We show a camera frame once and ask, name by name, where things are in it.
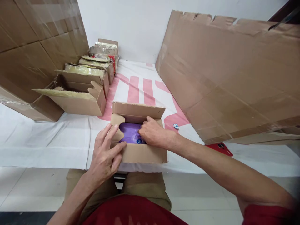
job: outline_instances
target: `hand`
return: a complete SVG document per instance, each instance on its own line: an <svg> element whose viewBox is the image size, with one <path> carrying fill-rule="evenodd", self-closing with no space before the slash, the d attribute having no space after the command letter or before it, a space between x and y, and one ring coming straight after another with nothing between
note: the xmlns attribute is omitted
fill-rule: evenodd
<svg viewBox="0 0 300 225"><path fill-rule="evenodd" d="M110 149L112 138L119 126L112 127L110 123L97 135L93 158L89 170L85 173L86 181L93 190L114 175L122 161L122 149L127 145L121 142Z"/></svg>
<svg viewBox="0 0 300 225"><path fill-rule="evenodd" d="M165 130L150 116L144 121L138 133L148 145L168 149L170 142L173 141L176 133L174 131Z"/></svg>

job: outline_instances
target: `small sticker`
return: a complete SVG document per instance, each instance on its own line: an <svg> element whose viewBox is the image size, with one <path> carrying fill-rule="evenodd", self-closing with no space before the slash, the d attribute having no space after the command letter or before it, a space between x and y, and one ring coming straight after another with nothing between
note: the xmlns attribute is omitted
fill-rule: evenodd
<svg viewBox="0 0 300 225"><path fill-rule="evenodd" d="M177 123L174 123L173 127L176 129L176 130L179 130L179 126Z"/></svg>

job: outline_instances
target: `cardboard box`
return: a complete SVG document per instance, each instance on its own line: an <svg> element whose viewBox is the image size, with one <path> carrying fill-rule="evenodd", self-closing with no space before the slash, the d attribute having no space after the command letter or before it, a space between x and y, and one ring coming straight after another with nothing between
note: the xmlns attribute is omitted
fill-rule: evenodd
<svg viewBox="0 0 300 225"><path fill-rule="evenodd" d="M103 116L106 100L100 78L57 70L54 89L34 89L49 96L65 112L71 114Z"/></svg>
<svg viewBox="0 0 300 225"><path fill-rule="evenodd" d="M300 124L300 26L172 11L156 70L205 144Z"/></svg>
<svg viewBox="0 0 300 225"><path fill-rule="evenodd" d="M56 122L63 114L63 110L45 95L40 95L32 103L27 103L2 87L0 87L0 103L36 121Z"/></svg>
<svg viewBox="0 0 300 225"><path fill-rule="evenodd" d="M300 141L300 128L298 126L231 139L228 142L238 144L287 145L296 141Z"/></svg>
<svg viewBox="0 0 300 225"><path fill-rule="evenodd" d="M113 83L114 74L113 74L113 64L111 62L99 62L93 60L92 57L84 56L85 58L81 58L79 60L79 65L88 65L92 67L102 68L107 71L108 74L108 81L111 85Z"/></svg>
<svg viewBox="0 0 300 225"><path fill-rule="evenodd" d="M88 65L80 66L72 63L66 63L65 70L68 72L90 76L92 80L96 81L97 83L103 86L104 94L105 97L107 98L109 92L109 81L108 81L108 73L105 69L90 67Z"/></svg>
<svg viewBox="0 0 300 225"><path fill-rule="evenodd" d="M165 108L153 107L141 104L130 104L125 102L112 103L111 124L121 124L123 122L143 124L147 116L151 116L161 126L161 117ZM111 147L114 147L124 137L124 133L118 129L112 139ZM128 143L124 148L122 162L125 163L166 163L167 151L146 144Z"/></svg>
<svg viewBox="0 0 300 225"><path fill-rule="evenodd" d="M57 121L63 110L32 89L48 88L57 67L88 52L77 1L7 0L0 13L0 102L33 120Z"/></svg>
<svg viewBox="0 0 300 225"><path fill-rule="evenodd" d="M38 40L37 35L13 0L0 1L0 52Z"/></svg>
<svg viewBox="0 0 300 225"><path fill-rule="evenodd" d="M112 47L111 49L107 49L107 54L108 55L115 55L115 60L116 60L116 68L115 71L117 71L117 67L118 67L118 62L119 62L119 42L117 41L112 41L112 40L106 40L106 39L98 39L99 43L107 43L107 44L111 44L111 45L116 45L117 49L115 49L114 47Z"/></svg>

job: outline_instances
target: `red shirt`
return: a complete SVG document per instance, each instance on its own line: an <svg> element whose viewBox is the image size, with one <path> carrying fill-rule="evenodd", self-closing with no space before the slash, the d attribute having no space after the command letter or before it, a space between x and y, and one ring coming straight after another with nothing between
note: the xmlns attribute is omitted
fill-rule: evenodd
<svg viewBox="0 0 300 225"><path fill-rule="evenodd" d="M292 211L279 206L250 205L245 209L243 225L282 224ZM83 225L186 224L148 199L134 195L114 197L96 209Z"/></svg>

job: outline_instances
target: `person's left hand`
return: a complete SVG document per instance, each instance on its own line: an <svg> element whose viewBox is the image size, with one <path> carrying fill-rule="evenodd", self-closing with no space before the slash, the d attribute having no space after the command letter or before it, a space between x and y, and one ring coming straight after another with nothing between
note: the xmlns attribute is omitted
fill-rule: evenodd
<svg viewBox="0 0 300 225"><path fill-rule="evenodd" d="M108 123L97 135L91 166L84 174L90 188L94 190L118 171L122 160L121 151L127 145L126 142L121 142L110 149L112 138L119 126L111 127Z"/></svg>

